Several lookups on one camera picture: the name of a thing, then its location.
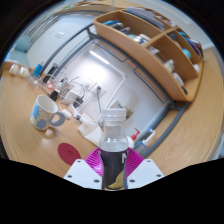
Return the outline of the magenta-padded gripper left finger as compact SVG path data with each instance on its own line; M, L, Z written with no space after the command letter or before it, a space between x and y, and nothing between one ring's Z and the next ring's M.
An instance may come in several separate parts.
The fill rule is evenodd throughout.
M93 150L85 159L76 159L64 179L89 189L102 189L102 160L100 149Z

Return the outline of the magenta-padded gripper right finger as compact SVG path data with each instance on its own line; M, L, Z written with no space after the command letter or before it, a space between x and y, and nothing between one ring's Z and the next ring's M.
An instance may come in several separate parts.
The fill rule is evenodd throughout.
M124 166L124 188L136 189L164 177L152 159L144 159L135 150L129 149Z

